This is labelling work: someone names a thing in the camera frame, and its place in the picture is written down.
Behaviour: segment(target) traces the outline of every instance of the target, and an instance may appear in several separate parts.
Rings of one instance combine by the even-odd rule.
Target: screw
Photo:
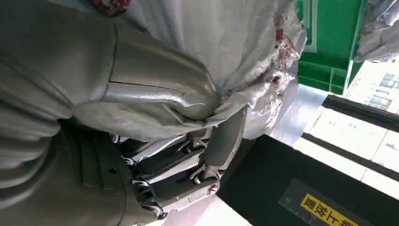
[[[207,195],[213,195],[219,190],[219,185],[211,185],[208,189]]]

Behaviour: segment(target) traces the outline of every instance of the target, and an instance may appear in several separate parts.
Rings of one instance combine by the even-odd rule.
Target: yellow label
[[[330,226],[359,226],[310,194],[306,194],[301,206]]]

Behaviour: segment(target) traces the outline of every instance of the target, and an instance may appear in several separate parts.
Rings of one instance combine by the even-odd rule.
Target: gray fabric
[[[53,1],[90,10],[81,0]],[[106,103],[75,109],[76,115],[95,112],[85,123],[142,141],[216,126],[247,105],[251,113],[246,131],[271,127],[285,87],[295,78],[286,68],[299,59],[306,41],[293,0],[133,0],[118,20],[138,24],[152,37],[201,61],[222,95],[220,106],[203,121],[189,120],[167,105]],[[276,40],[277,31],[282,31],[283,40]],[[271,84],[275,77],[282,83]]]
[[[2,4],[0,209],[37,186],[60,129],[56,120],[72,117],[73,105],[104,95],[115,38],[112,25],[91,25],[101,21],[44,1]]]
[[[399,1],[368,0],[355,60],[388,62],[399,54]]]

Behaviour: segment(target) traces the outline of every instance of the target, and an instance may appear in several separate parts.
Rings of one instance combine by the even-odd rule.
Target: green metal panel
[[[354,65],[353,58],[366,0],[298,0],[297,5],[303,22],[310,14],[306,45],[315,45],[313,50],[305,48],[299,60],[299,82],[343,94],[361,65]]]

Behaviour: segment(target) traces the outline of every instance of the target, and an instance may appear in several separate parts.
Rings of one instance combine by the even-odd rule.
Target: window
[[[373,106],[382,110],[387,110],[389,108],[389,106],[391,105],[392,100],[384,98],[384,97],[377,97],[377,96],[373,96],[368,105],[369,106]]]
[[[377,97],[387,97],[387,96],[389,95],[389,92],[388,92],[388,91],[385,91],[385,90],[377,89],[377,90],[375,91],[375,95],[376,95]]]
[[[394,74],[389,74],[387,73],[383,80],[380,83],[381,87],[387,87],[387,88],[399,88],[399,80],[395,79]]]
[[[386,73],[384,76],[384,80],[393,80],[395,78],[394,74]]]

